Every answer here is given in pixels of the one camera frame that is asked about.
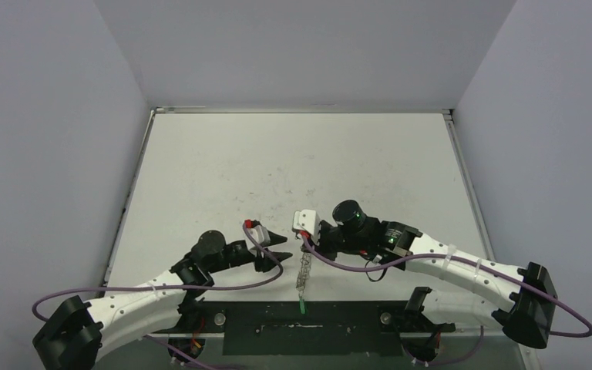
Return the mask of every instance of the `white table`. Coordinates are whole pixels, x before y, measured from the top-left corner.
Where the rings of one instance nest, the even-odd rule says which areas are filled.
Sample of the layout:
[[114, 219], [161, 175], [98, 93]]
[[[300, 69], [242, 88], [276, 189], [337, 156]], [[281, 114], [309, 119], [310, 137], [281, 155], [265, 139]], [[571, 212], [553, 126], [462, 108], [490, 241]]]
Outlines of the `white table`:
[[[486, 257], [458, 160], [441, 113], [156, 114], [119, 230], [110, 286], [140, 284], [171, 267], [206, 230], [243, 238], [257, 219], [289, 236], [285, 274], [247, 291], [208, 291], [217, 301], [296, 301], [300, 244], [295, 210], [314, 209], [332, 222], [336, 204], [355, 199], [370, 216], [409, 224]], [[360, 266], [358, 257], [340, 255]], [[267, 278], [252, 266], [214, 275], [217, 286]], [[364, 274], [315, 261], [306, 300], [406, 300], [417, 286], [455, 291], [433, 277], [389, 271]]]

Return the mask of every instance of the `black cylindrical joint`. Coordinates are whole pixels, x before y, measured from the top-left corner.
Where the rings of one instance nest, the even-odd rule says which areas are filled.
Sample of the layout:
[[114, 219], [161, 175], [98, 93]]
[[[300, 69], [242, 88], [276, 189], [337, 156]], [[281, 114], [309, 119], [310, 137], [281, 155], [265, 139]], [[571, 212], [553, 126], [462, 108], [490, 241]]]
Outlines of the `black cylindrical joint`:
[[343, 230], [354, 232], [361, 230], [366, 214], [356, 201], [344, 200], [332, 211], [332, 218]]

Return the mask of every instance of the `bolt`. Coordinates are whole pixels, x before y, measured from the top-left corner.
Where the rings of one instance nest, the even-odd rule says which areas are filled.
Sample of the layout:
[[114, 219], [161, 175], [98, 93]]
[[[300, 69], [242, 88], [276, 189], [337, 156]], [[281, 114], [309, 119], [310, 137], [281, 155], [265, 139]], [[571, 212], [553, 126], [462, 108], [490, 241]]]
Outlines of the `bolt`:
[[226, 322], [225, 314], [219, 312], [218, 314], [214, 315], [214, 324], [216, 324], [217, 326], [221, 326], [224, 324], [224, 322]]
[[389, 325], [392, 322], [392, 314], [384, 312], [380, 315], [380, 322], [384, 325]]

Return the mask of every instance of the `green tag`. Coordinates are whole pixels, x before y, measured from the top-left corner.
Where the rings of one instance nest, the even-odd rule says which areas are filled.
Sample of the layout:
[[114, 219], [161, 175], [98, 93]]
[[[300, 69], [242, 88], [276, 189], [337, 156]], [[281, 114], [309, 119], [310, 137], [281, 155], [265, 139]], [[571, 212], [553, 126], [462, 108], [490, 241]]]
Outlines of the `green tag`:
[[307, 310], [305, 309], [305, 301], [303, 301], [303, 298], [301, 298], [301, 300], [298, 303], [301, 304], [301, 314], [305, 315], [305, 312], [307, 312]]

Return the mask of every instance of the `gray wall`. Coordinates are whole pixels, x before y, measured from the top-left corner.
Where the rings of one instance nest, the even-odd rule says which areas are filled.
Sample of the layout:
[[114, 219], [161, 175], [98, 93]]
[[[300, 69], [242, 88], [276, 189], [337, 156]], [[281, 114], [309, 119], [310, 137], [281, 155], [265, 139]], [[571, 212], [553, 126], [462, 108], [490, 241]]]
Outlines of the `gray wall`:
[[[592, 2], [519, 0], [455, 118], [496, 256], [545, 264], [592, 321]], [[592, 368], [592, 338], [549, 346], [544, 368]]]
[[41, 368], [36, 298], [98, 284], [147, 117], [91, 0], [0, 1], [0, 369]]
[[450, 108], [514, 0], [95, 0], [153, 105]]

